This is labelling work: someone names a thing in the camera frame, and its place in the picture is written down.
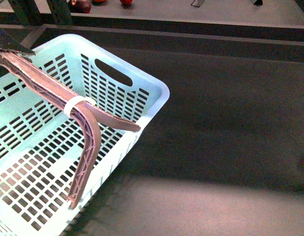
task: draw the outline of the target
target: metal object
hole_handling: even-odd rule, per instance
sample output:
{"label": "metal object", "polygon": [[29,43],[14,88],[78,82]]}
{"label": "metal object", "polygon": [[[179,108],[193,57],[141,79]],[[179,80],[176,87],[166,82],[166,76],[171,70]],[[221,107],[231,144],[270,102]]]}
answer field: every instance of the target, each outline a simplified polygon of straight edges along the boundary
{"label": "metal object", "polygon": [[251,0],[251,2],[255,6],[261,6],[263,4],[262,0]]}
{"label": "metal object", "polygon": [[204,3],[205,0],[194,0],[192,2],[192,6],[196,6],[196,7],[200,7],[203,3]]}
{"label": "metal object", "polygon": [[42,25],[40,12],[34,0],[8,0],[20,23],[24,26]]}
{"label": "metal object", "polygon": [[72,25],[71,12],[66,0],[47,0],[56,25]]}

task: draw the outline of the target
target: pink-brown plastic piece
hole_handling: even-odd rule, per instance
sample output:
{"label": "pink-brown plastic piece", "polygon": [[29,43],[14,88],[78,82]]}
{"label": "pink-brown plastic piece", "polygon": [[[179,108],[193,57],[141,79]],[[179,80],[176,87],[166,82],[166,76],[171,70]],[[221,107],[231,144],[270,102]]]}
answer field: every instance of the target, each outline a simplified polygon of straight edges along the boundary
{"label": "pink-brown plastic piece", "polygon": [[[76,92],[13,52],[0,52],[0,65],[23,80],[29,89],[61,110],[71,98],[78,96]],[[82,128],[85,140],[68,193],[68,200],[71,200],[70,208],[74,209],[81,199],[101,146],[101,132],[98,122],[115,129],[128,131],[139,131],[140,126],[132,121],[106,113],[85,101],[75,105],[70,116]]]}

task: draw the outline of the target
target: plastic basket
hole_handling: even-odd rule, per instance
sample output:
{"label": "plastic basket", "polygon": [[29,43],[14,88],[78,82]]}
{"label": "plastic basket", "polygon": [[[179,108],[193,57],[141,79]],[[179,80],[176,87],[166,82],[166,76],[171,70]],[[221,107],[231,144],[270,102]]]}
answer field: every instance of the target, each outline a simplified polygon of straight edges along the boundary
{"label": "plastic basket", "polygon": [[[36,66],[142,129],[121,131],[99,124],[101,150],[78,206],[70,210],[66,195],[84,144],[81,128],[16,76],[1,77],[0,236],[59,235],[169,97],[160,80],[80,36],[62,35],[34,51],[30,59]],[[96,60],[126,75],[130,84],[104,73]]]}

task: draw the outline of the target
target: table surface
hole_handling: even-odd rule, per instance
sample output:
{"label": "table surface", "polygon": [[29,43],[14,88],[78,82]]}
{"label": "table surface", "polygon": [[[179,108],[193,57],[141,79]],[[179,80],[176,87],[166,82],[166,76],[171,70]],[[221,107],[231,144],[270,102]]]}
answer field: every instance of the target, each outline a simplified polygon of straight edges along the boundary
{"label": "table surface", "polygon": [[[41,13],[50,13],[45,0],[35,0]],[[250,0],[206,0],[201,7],[191,6],[192,0],[134,0],[130,8],[119,0],[106,0],[93,5],[91,14],[111,18],[188,21],[233,25],[277,27],[304,26],[304,13],[294,0],[264,0],[254,6]],[[7,0],[0,10],[12,10]]]}

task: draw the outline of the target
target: white zip tie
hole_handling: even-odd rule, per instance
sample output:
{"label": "white zip tie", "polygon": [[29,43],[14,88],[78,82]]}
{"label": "white zip tie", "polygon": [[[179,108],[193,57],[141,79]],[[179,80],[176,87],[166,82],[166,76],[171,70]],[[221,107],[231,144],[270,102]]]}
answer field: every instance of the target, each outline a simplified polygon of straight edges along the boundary
{"label": "white zip tie", "polygon": [[96,102],[94,101],[94,99],[90,98],[90,97],[82,97],[82,96],[76,96],[71,98],[67,104],[64,106],[63,112],[65,113],[65,115],[69,118],[71,118],[70,113],[72,108],[77,105],[79,102],[82,101],[87,101],[89,102],[91,105],[95,105]]}

